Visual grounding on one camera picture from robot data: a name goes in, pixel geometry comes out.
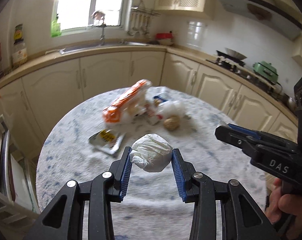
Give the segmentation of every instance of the crumpled white tissue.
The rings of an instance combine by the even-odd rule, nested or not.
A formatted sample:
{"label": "crumpled white tissue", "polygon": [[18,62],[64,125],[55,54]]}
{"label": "crumpled white tissue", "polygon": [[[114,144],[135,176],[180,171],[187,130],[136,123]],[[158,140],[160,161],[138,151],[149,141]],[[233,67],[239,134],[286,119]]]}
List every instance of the crumpled white tissue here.
{"label": "crumpled white tissue", "polygon": [[161,172],[172,159],[172,149],[160,135],[146,134],[132,144],[130,161],[147,172]]}

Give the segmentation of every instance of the brown round object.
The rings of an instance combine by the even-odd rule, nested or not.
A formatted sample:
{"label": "brown round object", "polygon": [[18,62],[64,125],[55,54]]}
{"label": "brown round object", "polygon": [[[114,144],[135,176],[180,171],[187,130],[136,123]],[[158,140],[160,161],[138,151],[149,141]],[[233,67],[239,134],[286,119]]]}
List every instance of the brown round object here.
{"label": "brown round object", "polygon": [[180,126],[180,117],[177,115],[171,116],[163,122],[163,126],[169,131],[174,131]]}
{"label": "brown round object", "polygon": [[160,99],[158,99],[158,98],[155,98],[154,99],[154,105],[155,106],[158,106],[159,104],[161,104],[162,102],[161,102],[161,100]]}

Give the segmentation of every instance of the round table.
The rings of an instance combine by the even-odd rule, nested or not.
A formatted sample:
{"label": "round table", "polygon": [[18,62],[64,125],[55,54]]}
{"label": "round table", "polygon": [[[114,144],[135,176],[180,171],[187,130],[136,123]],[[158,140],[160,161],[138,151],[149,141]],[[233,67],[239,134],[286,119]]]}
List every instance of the round table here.
{"label": "round table", "polygon": [[[94,179],[120,159],[125,146],[145,134],[156,133],[173,148],[179,148],[185,161],[211,179],[228,182],[237,179],[261,208],[265,205],[264,173],[249,163],[250,158],[240,149],[225,145],[215,138],[214,130],[220,120],[232,120],[204,101],[167,87],[151,87],[147,98],[162,95],[166,99],[185,103],[191,119],[181,119],[173,132],[162,123],[150,125],[137,117],[125,125],[126,136],[118,155],[108,156],[89,144],[89,137],[105,128],[102,109],[109,106],[126,89],[97,95],[66,114],[54,127],[41,150],[36,173],[36,192],[43,210],[61,187],[71,179],[78,183]],[[116,239],[189,239],[193,203],[185,204],[179,197],[172,166],[160,173],[148,173],[132,166],[127,195],[122,203],[112,203],[113,227]],[[217,202],[217,239],[221,239],[221,212]],[[83,239],[87,239],[86,205]]]}

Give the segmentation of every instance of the green electric cooker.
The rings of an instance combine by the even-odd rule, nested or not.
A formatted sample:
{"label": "green electric cooker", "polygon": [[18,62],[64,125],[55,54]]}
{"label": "green electric cooker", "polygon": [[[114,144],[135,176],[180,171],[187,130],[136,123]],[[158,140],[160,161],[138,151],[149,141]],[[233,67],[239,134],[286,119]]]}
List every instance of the green electric cooker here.
{"label": "green electric cooker", "polygon": [[271,63],[265,61],[257,62],[253,65],[253,70],[260,76],[263,76],[269,82],[276,84],[278,81],[278,74],[275,67]]}

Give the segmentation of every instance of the orange and white packaging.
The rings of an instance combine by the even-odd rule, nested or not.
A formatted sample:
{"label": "orange and white packaging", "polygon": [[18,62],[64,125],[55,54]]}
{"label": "orange and white packaging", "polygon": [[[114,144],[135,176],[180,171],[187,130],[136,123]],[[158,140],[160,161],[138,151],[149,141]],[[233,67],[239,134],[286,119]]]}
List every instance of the orange and white packaging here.
{"label": "orange and white packaging", "polygon": [[145,93],[152,82],[142,79],[130,87],[111,105],[102,111],[104,122],[108,125],[130,123],[134,117],[146,112]]}

